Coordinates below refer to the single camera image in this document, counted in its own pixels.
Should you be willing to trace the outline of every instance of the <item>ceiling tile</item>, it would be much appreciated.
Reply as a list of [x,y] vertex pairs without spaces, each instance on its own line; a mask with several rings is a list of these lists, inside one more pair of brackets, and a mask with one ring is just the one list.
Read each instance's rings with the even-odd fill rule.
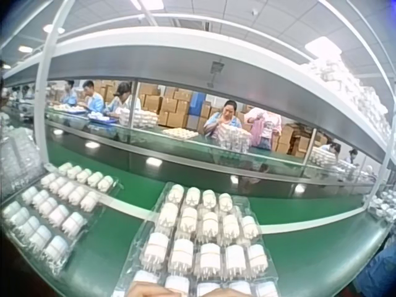
[[380,40],[396,40],[396,11],[384,9],[366,18]]
[[298,19],[315,5],[317,0],[268,0],[267,5],[277,8]]
[[315,30],[300,21],[295,22],[289,29],[284,31],[282,36],[283,35],[297,40],[302,45],[306,45],[307,43],[320,37],[320,35]]
[[197,11],[214,11],[223,15],[226,0],[192,0],[194,13]]
[[334,42],[342,51],[352,50],[361,46],[359,39],[347,27],[334,31],[327,38]]
[[216,19],[222,19],[223,18],[223,12],[222,11],[207,11],[205,9],[194,8],[194,14],[204,15],[206,17],[214,17]]
[[344,24],[321,3],[317,3],[300,21],[320,34],[327,35]]
[[266,6],[257,18],[256,24],[283,32],[295,21],[296,19],[291,15],[273,8],[272,6]]
[[169,7],[192,9],[191,0],[162,0],[162,2],[166,10],[168,10]]
[[252,24],[258,17],[253,15],[253,9],[259,13],[265,6],[264,2],[253,0],[227,0],[225,14],[246,20],[246,23]]

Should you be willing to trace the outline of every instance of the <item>white shelf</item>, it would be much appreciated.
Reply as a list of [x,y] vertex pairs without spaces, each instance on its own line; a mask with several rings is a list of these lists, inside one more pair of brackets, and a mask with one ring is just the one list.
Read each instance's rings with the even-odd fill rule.
[[[40,56],[7,71],[6,85],[33,82]],[[214,78],[210,73],[213,62],[224,64]],[[78,77],[133,77],[235,98],[318,127],[379,162],[385,156],[386,143],[377,131],[322,81],[282,56],[224,35],[134,27],[57,44],[49,79]]]

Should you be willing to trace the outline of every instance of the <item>white ceiling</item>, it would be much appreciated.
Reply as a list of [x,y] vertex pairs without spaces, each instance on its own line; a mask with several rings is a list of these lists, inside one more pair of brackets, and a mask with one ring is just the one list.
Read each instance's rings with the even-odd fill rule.
[[[351,1],[375,30],[387,50],[392,64],[396,66],[396,4],[391,5],[393,0]],[[28,9],[30,10],[32,10],[32,2],[39,1],[29,0],[31,5]],[[277,37],[309,56],[312,55],[304,49],[304,45],[325,35],[343,51],[342,58],[354,74],[379,73],[370,55],[354,34],[317,0],[163,0],[163,2],[165,11],[158,12],[198,14],[229,20]],[[369,43],[386,73],[390,73],[392,68],[377,40],[360,17],[347,4],[346,0],[329,0],[329,2],[352,22]],[[33,19],[3,49],[2,59],[8,64],[13,64],[24,55],[17,51],[19,45],[35,48],[42,44],[46,38],[46,33],[42,28],[52,22],[60,4],[61,0],[54,0]],[[26,14],[26,12],[21,11],[18,15]],[[66,32],[70,32],[103,20],[140,13],[141,11],[138,11],[132,5],[131,0],[76,0],[71,13],[67,16],[64,28]],[[23,18],[14,17],[11,21],[9,20],[10,25],[7,26],[8,30],[3,30],[3,36],[6,37],[7,33],[15,27],[17,24],[17,21],[14,21],[15,19],[20,21]],[[174,24],[171,20],[164,18],[157,19],[157,22],[163,26]],[[148,23],[146,20],[141,22],[127,20],[95,30],[137,25],[148,25]],[[227,25],[210,24],[210,31],[255,43],[286,56],[298,64],[307,62],[303,57],[287,48],[241,29]],[[363,82],[375,87],[383,104],[391,110],[393,99],[384,81],[381,78],[376,78],[364,79]]]

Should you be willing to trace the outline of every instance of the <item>white component pile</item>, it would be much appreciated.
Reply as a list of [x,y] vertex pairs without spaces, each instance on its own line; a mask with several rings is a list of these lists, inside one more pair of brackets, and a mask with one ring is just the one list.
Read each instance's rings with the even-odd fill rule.
[[382,138],[388,141],[390,125],[384,116],[386,108],[381,104],[374,88],[363,86],[344,65],[341,57],[316,59],[301,67],[304,72],[322,79],[330,90],[361,113]]
[[198,135],[198,132],[190,131],[183,128],[166,129],[162,131],[162,133],[183,140],[190,139]]
[[70,106],[68,104],[54,105],[53,108],[54,110],[65,111],[67,113],[79,113],[85,111],[85,108],[82,106]]
[[[135,128],[153,128],[157,125],[158,115],[151,111],[135,110],[133,125]],[[128,127],[129,122],[129,109],[121,109],[119,123]]]
[[251,136],[244,129],[221,124],[218,128],[217,140],[224,149],[247,153],[251,145]]

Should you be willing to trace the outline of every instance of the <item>fluorescent light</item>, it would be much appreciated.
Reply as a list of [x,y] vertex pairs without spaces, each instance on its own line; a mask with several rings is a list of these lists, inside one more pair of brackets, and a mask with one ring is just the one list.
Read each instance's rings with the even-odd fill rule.
[[331,58],[342,53],[342,50],[325,36],[307,43],[305,48],[318,58]]
[[237,177],[237,176],[231,175],[231,176],[230,176],[230,179],[231,179],[231,182],[232,182],[233,184],[238,184],[238,177]]
[[29,48],[28,46],[21,45],[18,50],[23,53],[31,53],[33,51],[33,48]]
[[295,193],[302,194],[303,192],[305,192],[305,188],[306,188],[305,184],[297,184],[297,186],[295,188]]
[[63,130],[55,129],[54,130],[54,134],[57,135],[57,136],[62,135],[63,134]]
[[162,164],[162,160],[150,157],[150,158],[147,158],[146,164],[154,166],[154,167],[159,167]]
[[98,144],[97,142],[93,142],[93,141],[88,141],[86,144],[85,144],[85,146],[87,147],[87,148],[91,148],[91,149],[97,149],[99,146],[100,146],[100,144]]
[[[54,27],[54,26],[52,26],[52,24],[48,24],[48,25],[45,25],[45,26],[43,27],[43,30],[44,30],[44,32],[46,32],[46,33],[51,33],[53,27]],[[63,29],[63,28],[58,28],[58,33],[59,33],[59,34],[64,33],[64,29]]]
[[[131,1],[138,11],[142,10],[142,6],[139,4],[138,0]],[[159,11],[163,9],[162,0],[142,0],[142,3],[148,11]]]

